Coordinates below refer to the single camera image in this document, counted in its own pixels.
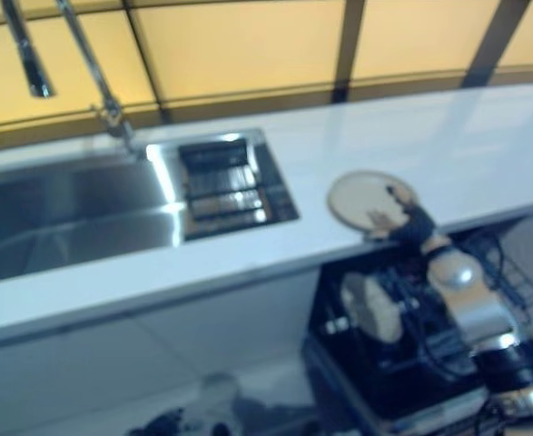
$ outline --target cabinet door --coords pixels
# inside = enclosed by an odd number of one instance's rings
[[[200,374],[298,352],[318,270],[230,289],[140,316],[138,321]]]
[[[132,320],[0,348],[0,432],[164,391],[194,375]]]

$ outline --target plate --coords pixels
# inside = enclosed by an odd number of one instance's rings
[[[332,213],[343,223],[373,233],[382,229],[371,220],[370,213],[384,213],[398,225],[409,219],[388,188],[394,189],[401,200],[418,202],[418,196],[408,184],[392,175],[373,171],[343,175],[331,187],[327,202]]]

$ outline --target floor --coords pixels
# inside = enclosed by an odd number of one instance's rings
[[[236,414],[242,417],[244,434],[297,434],[296,430],[316,420],[316,410],[301,357],[286,355],[277,360],[242,368],[217,377],[239,386]],[[66,421],[11,433],[17,436],[125,435],[143,427],[157,415],[199,400],[204,382],[183,386],[121,407],[95,411]]]

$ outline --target faucet spout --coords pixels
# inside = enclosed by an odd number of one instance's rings
[[[1,4],[5,20],[15,40],[18,54],[24,66],[30,93],[34,97],[52,97],[55,95],[54,88],[32,44],[32,39],[28,34],[18,3],[14,0],[2,0]]]
[[[130,153],[133,152],[133,128],[123,114],[123,108],[111,92],[111,88],[104,77],[103,70],[96,60],[93,49],[84,35],[83,28],[74,12],[69,0],[55,0],[63,15],[68,28],[73,34],[74,41],[83,55],[84,62],[103,98],[103,107],[96,111],[97,116],[106,124],[107,132],[123,140],[123,145]],[[55,95],[48,75],[26,29],[25,20],[20,11],[17,0],[1,0],[5,20],[10,28],[12,37],[18,48],[18,53],[24,66],[24,71],[30,92],[33,96],[51,97]]]

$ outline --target kitchen sink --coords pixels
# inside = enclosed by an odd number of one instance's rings
[[[297,218],[257,129],[0,173],[0,280]]]

